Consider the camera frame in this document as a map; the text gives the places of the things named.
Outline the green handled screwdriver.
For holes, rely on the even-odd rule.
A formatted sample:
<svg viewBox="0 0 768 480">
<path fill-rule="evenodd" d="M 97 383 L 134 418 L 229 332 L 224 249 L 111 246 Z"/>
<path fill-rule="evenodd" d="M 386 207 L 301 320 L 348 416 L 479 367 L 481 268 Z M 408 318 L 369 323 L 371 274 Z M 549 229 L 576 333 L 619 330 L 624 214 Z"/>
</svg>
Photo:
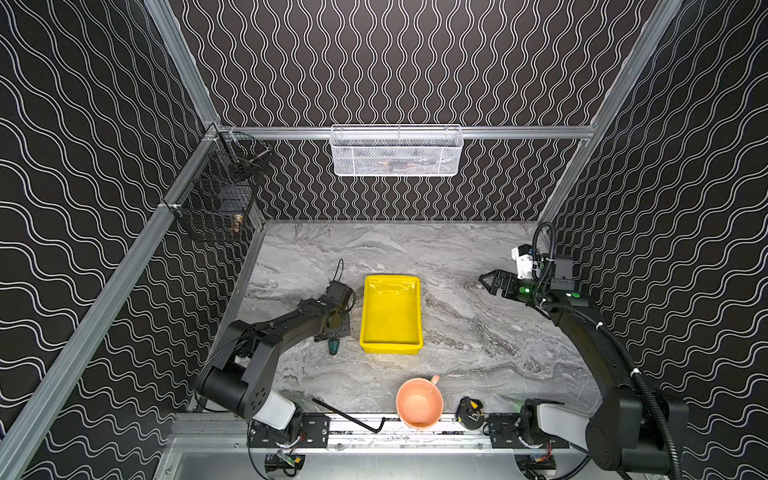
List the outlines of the green handled screwdriver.
<svg viewBox="0 0 768 480">
<path fill-rule="evenodd" d="M 330 338 L 328 340 L 328 351 L 331 356 L 338 354 L 340 350 L 340 339 L 338 337 Z"/>
</svg>

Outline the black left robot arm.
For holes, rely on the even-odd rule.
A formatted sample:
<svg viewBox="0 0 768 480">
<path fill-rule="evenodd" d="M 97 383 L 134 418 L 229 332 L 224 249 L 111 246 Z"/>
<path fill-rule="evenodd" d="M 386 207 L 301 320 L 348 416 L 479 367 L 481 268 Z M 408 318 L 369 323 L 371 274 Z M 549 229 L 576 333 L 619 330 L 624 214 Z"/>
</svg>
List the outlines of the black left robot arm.
<svg viewBox="0 0 768 480">
<path fill-rule="evenodd" d="M 196 393 L 244 420 L 294 432 L 299 407 L 273 388 L 279 359 L 305 340 L 333 344 L 348 336 L 356 298 L 351 287 L 332 280 L 320 297 L 302 300 L 280 317 L 230 323 L 202 367 Z"/>
</svg>

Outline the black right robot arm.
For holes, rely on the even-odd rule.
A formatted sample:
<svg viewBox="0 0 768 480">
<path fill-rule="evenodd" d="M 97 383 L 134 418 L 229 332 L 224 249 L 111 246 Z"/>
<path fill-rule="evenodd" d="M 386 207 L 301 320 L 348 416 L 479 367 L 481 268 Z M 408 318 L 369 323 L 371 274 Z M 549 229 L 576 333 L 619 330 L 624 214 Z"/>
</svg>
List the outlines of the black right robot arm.
<svg viewBox="0 0 768 480">
<path fill-rule="evenodd" d="M 605 471 L 681 478 L 688 405 L 650 384 L 574 281 L 521 279 L 493 270 L 480 275 L 479 282 L 491 295 L 523 303 L 558 327 L 577 349 L 601 394 L 592 415 L 556 401 L 527 400 L 514 426 L 520 443 L 538 448 L 561 440 L 585 451 Z"/>
</svg>

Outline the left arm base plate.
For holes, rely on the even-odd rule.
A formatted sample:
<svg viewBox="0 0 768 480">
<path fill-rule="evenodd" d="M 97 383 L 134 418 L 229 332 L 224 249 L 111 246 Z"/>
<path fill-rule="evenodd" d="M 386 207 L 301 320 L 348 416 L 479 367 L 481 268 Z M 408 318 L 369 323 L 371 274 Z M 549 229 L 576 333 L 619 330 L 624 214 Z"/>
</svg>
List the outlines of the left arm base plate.
<svg viewBox="0 0 768 480">
<path fill-rule="evenodd" d="M 324 449 L 328 445 L 331 419 L 319 413 L 302 414 L 284 430 L 253 420 L 248 428 L 247 446 L 251 449 Z"/>
</svg>

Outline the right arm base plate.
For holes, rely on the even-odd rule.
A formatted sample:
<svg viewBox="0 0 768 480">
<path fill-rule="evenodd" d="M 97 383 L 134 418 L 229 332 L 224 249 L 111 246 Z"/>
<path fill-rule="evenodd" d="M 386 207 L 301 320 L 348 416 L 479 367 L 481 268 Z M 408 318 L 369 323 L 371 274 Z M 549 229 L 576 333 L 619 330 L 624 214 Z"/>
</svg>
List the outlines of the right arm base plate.
<svg viewBox="0 0 768 480">
<path fill-rule="evenodd" d="M 566 440 L 544 433 L 533 420 L 521 418 L 519 414 L 490 414 L 484 432 L 490 437 L 493 449 L 570 448 Z"/>
</svg>

